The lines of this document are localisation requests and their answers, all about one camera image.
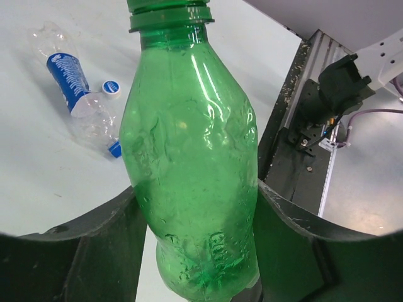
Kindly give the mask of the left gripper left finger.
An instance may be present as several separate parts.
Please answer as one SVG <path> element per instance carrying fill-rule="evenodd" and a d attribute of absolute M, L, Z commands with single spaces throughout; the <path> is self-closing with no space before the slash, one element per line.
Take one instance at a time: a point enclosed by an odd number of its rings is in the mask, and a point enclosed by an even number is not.
<path fill-rule="evenodd" d="M 146 228 L 129 187 L 45 233 L 1 234 L 1 301 L 135 301 Z"/>

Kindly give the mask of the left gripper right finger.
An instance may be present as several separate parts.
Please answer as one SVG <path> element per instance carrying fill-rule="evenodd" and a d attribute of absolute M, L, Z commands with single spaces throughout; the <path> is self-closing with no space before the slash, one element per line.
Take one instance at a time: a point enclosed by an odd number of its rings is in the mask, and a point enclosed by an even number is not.
<path fill-rule="evenodd" d="M 254 238 L 266 301 L 401 301 L 402 232 L 361 233 L 259 182 Z"/>

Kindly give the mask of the green plastic bottle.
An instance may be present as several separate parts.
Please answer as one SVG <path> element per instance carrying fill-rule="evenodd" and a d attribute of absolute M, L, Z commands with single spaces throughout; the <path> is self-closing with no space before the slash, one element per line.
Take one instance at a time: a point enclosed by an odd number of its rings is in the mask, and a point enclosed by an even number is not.
<path fill-rule="evenodd" d="M 141 54 L 120 144 L 159 273 L 188 301 L 230 301 L 259 277 L 254 110 L 208 41 L 206 1 L 128 9 Z"/>

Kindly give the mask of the white bottle cap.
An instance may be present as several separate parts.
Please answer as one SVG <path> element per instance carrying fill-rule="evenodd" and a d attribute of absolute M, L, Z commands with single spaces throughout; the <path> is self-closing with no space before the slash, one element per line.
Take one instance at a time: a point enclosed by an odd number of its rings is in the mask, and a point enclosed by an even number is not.
<path fill-rule="evenodd" d="M 117 81 L 104 81 L 101 86 L 102 92 L 110 99 L 119 98 L 122 91 L 121 86 Z"/>

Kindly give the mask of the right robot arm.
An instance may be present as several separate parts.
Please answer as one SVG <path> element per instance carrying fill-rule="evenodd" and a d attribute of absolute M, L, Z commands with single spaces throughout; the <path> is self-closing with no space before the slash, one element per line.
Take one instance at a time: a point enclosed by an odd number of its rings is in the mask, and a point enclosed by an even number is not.
<path fill-rule="evenodd" d="M 344 116 L 361 107 L 402 74 L 402 30 L 327 66 L 319 76 L 320 121 Z"/>

